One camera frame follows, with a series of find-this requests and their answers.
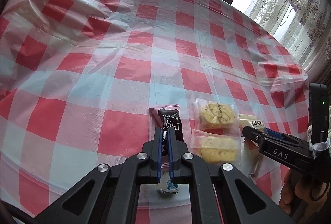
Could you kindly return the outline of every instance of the cookie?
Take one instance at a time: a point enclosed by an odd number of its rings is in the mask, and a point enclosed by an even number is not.
[[[206,129],[217,129],[231,125],[235,121],[232,108],[226,104],[208,102],[200,111],[200,117]]]
[[[227,137],[208,136],[202,142],[200,154],[206,163],[235,161],[238,154],[237,141]]]

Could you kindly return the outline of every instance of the lace curtain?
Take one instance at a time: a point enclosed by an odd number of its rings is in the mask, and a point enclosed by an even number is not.
[[[245,14],[276,38],[314,81],[331,60],[327,0],[253,0]]]

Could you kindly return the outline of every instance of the human hand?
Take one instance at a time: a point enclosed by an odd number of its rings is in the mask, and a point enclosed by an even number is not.
[[[304,200],[306,203],[308,203],[308,206],[306,208],[305,214],[300,219],[299,224],[304,223],[313,213],[318,212],[322,206],[324,205],[327,194],[325,194],[320,200],[318,201],[312,201],[309,197],[309,192],[311,188],[311,182],[307,183],[304,181],[300,181],[295,186],[295,189],[293,190],[291,188],[291,178],[292,178],[292,170],[289,169],[284,177],[284,186],[282,188],[282,191],[280,193],[280,201],[279,201],[279,207],[282,208],[288,215],[291,213],[291,202],[293,201],[295,195],[299,197],[300,199]],[[314,185],[312,194],[314,197],[319,197],[323,191],[325,190],[326,184],[319,184]]]

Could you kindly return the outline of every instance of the plastic tablecloth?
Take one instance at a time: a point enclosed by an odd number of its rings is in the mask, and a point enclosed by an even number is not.
[[[307,74],[221,0],[9,0],[0,78],[0,195],[31,215],[97,164],[138,153],[152,106],[180,105],[187,143],[196,97],[306,137]],[[254,181],[277,201],[285,171],[264,158]],[[142,186],[136,223],[191,223],[188,202],[155,193]]]

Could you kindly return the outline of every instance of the snack package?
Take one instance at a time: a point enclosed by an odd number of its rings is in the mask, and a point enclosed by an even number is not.
[[[168,105],[161,105],[159,107],[150,107],[148,109],[152,115],[155,117],[156,121],[158,122],[159,126],[162,128],[163,123],[161,117],[158,115],[159,110],[177,110],[179,111],[179,104],[168,104]]]
[[[169,176],[168,163],[168,128],[175,129],[176,139],[184,141],[182,121],[179,116],[179,105],[170,104],[149,109],[154,115],[160,127],[162,127],[162,164],[161,181],[158,183],[157,191],[162,194],[175,194],[179,192],[178,185],[173,184]]]
[[[168,128],[175,129],[176,139],[184,141],[182,121],[179,116],[179,105],[170,104],[160,107],[151,107],[149,109],[162,127],[162,156],[168,155]]]
[[[191,149],[206,163],[231,163],[238,168],[241,160],[241,148],[242,141],[239,137],[192,130]]]
[[[250,126],[254,129],[257,129],[261,132],[265,132],[265,125],[263,121],[257,119],[256,116],[247,115],[247,114],[238,114],[238,121],[241,126],[241,131],[245,126]]]
[[[252,166],[251,166],[251,169],[249,171],[249,175],[255,175],[256,174],[256,172],[259,170],[262,159],[263,159],[263,155],[260,154],[260,153],[257,153],[254,156]]]
[[[178,184],[173,184],[170,180],[169,167],[161,167],[161,180],[158,183],[157,191],[163,194],[175,194],[179,192]]]
[[[236,123],[233,105],[195,99],[196,129],[231,128]]]

